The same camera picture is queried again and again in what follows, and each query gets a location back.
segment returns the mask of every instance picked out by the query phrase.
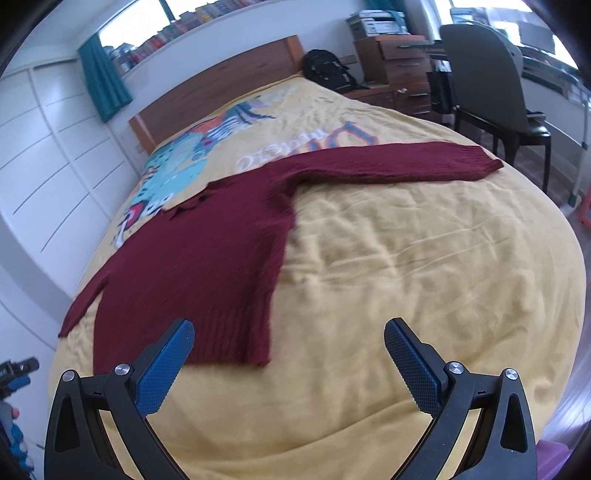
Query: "black bag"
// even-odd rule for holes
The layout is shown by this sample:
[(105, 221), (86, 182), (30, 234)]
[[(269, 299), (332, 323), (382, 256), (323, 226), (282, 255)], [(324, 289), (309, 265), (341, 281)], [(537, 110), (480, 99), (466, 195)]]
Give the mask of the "black bag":
[(304, 56), (302, 69), (308, 80), (337, 93), (360, 88), (349, 69), (327, 50), (310, 50)]
[(453, 113), (457, 105), (456, 91), (451, 72), (428, 72), (431, 85), (431, 107), (442, 115)]

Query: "knit sweater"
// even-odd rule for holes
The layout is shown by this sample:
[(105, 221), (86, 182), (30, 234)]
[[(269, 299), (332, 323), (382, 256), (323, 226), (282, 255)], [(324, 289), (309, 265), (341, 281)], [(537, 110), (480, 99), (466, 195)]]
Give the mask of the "knit sweater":
[(269, 362), (269, 307), (298, 184), (479, 180), (502, 167), (480, 147), (446, 142), (320, 150), (211, 182), (159, 211), (80, 292), (60, 336), (96, 296), (94, 371), (132, 362), (178, 317), (196, 330), (187, 362)]

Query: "printed graphic on bedspread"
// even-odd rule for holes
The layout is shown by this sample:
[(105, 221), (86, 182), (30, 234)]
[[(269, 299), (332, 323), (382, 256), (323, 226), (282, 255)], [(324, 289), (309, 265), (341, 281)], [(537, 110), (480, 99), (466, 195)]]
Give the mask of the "printed graphic on bedspread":
[(354, 144), (357, 146), (376, 145), (378, 143), (378, 137), (370, 135), (356, 123), (345, 122), (342, 127), (334, 129), (329, 134), (321, 128), (317, 128), (311, 133), (302, 133), (291, 141), (267, 145), (258, 152), (246, 155), (238, 160), (236, 162), (236, 173), (252, 170), (270, 161), (280, 160), (300, 153), (353, 145), (350, 143), (351, 140), (354, 140)]
[(205, 120), (152, 153), (138, 190), (124, 211), (113, 246), (119, 248), (124, 233), (143, 217), (156, 214), (177, 193), (188, 187), (205, 167), (209, 153), (234, 132), (257, 122), (274, 119), (254, 110), (282, 102), (294, 89), (283, 89), (258, 95), (231, 107), (214, 118)]

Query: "chair leg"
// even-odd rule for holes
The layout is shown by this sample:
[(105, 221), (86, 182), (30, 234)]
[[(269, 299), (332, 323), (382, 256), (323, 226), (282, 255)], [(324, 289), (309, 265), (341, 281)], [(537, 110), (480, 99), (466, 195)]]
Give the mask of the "chair leg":
[(519, 150), (519, 138), (510, 137), (503, 139), (503, 147), (505, 147), (505, 161), (513, 166), (515, 164), (515, 156)]
[(453, 130), (454, 132), (460, 132), (460, 124), (462, 123), (462, 119), (460, 117), (460, 113), (456, 111), (456, 119), (454, 120)]
[(548, 140), (545, 145), (544, 155), (544, 183), (542, 184), (542, 192), (548, 194), (548, 184), (550, 182), (550, 161), (552, 158), (552, 139)]

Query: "chair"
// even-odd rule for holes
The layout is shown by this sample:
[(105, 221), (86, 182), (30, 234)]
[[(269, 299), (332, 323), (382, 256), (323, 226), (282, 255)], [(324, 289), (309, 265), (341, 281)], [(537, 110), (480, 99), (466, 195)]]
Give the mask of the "chair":
[(519, 72), (523, 58), (519, 49), (485, 25), (442, 25), (440, 34), (459, 104), (456, 132), (464, 121), (489, 132), (495, 155), (501, 139), (509, 165), (515, 163), (520, 146), (545, 146), (542, 191), (547, 193), (552, 134), (544, 126), (545, 115), (525, 107)]

